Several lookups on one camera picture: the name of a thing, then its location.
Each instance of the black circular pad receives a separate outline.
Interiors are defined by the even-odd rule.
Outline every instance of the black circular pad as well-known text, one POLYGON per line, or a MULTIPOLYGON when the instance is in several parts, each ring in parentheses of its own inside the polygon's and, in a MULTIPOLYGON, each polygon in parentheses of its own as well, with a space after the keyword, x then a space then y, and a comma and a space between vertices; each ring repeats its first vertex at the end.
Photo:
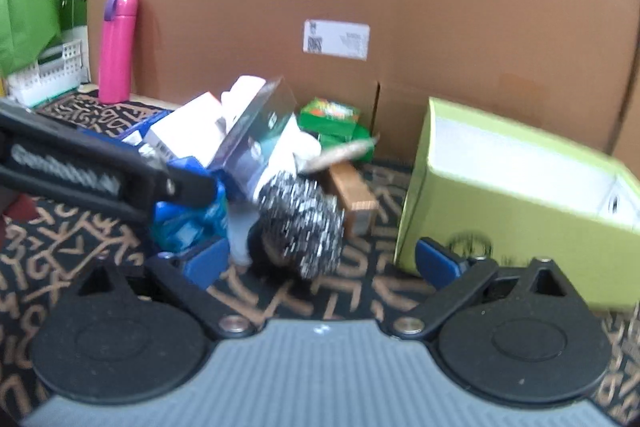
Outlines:
POLYGON ((55 393, 102 405, 146 400, 191 376, 207 349, 200 325, 166 304, 96 294, 68 304, 31 346, 55 393))
POLYGON ((595 317, 562 298, 505 299, 449 319, 438 349, 463 385, 500 402, 561 403, 594 390, 610 345, 595 317))

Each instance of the white label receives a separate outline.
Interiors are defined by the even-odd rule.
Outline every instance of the white label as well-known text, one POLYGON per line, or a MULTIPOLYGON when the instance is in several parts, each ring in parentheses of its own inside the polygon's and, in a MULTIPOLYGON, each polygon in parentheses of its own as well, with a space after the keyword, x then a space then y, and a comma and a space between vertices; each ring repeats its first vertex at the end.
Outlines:
POLYGON ((367 60, 369 26, 351 22, 306 20, 302 51, 367 60))

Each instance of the pink water bottle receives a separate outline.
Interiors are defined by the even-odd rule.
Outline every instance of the pink water bottle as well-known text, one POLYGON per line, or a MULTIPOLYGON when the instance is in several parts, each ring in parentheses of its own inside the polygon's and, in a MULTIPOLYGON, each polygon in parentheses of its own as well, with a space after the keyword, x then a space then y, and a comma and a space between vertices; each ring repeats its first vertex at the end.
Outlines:
POLYGON ((131 55, 138 0, 107 0, 102 22, 98 99, 102 103, 129 100, 131 55))

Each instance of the small white box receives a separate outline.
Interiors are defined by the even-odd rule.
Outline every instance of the small white box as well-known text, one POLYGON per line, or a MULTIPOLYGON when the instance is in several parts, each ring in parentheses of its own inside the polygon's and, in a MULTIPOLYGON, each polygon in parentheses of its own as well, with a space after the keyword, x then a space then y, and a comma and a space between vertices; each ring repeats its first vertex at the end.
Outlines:
POLYGON ((206 92, 153 124, 145 142, 165 161, 194 156, 207 167, 225 137, 221 118, 222 105, 206 92))

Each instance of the patterned carpet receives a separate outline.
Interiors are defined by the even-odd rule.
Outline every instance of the patterned carpet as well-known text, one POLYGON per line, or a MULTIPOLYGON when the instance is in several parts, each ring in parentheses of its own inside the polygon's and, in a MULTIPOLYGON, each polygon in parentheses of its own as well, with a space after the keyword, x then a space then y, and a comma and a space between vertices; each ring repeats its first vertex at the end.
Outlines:
MULTIPOLYGON (((65 96, 43 109, 97 132, 117 136, 157 109, 138 103, 103 106, 91 94, 65 96)), ((391 264, 402 200, 409 173, 388 166, 366 166, 364 174, 382 209, 370 237, 349 242, 334 277, 311 284, 258 279, 230 268, 209 288, 236 312, 261 324, 266 318, 382 318, 389 308, 408 311, 431 288, 391 264)), ((46 399, 28 355, 28 345, 55 306, 60 291, 94 256, 107 253, 116 263, 140 264, 142 247, 135 233, 116 219, 82 208, 38 200, 40 217, 10 223, 0 253, 0 405, 16 418, 46 399)), ((607 313, 602 326, 612 344, 609 373, 594 397, 623 425, 638 416, 640 405, 640 310, 607 313)))

